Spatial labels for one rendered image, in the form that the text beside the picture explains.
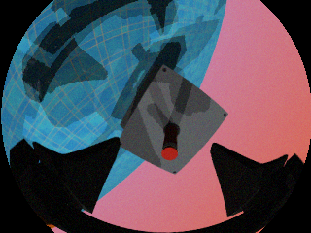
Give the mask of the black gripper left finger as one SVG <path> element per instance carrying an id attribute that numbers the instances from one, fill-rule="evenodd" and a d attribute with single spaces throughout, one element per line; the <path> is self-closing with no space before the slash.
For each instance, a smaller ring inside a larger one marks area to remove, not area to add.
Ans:
<path id="1" fill-rule="evenodd" d="M 83 210 L 92 214 L 102 186 L 116 162 L 120 137 L 112 137 L 67 154 L 58 154 L 38 141 L 32 141 L 32 147 L 40 162 L 54 171 L 70 194 L 81 203 Z"/>

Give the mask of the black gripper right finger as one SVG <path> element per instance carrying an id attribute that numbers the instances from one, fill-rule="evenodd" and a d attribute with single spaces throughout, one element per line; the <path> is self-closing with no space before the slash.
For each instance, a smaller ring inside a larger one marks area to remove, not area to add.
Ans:
<path id="1" fill-rule="evenodd" d="M 213 143 L 210 154 L 221 183 L 226 217 L 244 211 L 242 207 L 258 193 L 269 176 L 275 174 L 288 160 L 287 154 L 267 163 L 254 162 L 240 152 L 217 143 Z"/>

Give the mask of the dark grey sloped panel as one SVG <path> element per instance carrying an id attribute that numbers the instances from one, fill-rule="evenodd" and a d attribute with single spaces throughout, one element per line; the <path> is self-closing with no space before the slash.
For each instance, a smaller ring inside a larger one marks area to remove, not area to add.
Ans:
<path id="1" fill-rule="evenodd" d="M 178 174 L 205 147 L 228 113 L 207 93 L 167 66 L 153 66 L 121 120 L 120 147 Z M 178 158 L 162 155 L 168 125 L 176 125 Z"/>

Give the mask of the dark red peg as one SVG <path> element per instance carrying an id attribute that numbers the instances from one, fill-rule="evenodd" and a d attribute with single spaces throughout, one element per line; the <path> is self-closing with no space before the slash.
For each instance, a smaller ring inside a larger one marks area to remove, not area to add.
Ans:
<path id="1" fill-rule="evenodd" d="M 163 158 L 166 160 L 174 160 L 178 158 L 178 143 L 176 143 L 176 125 L 168 125 L 166 135 L 164 135 L 164 143 L 162 148 Z"/>

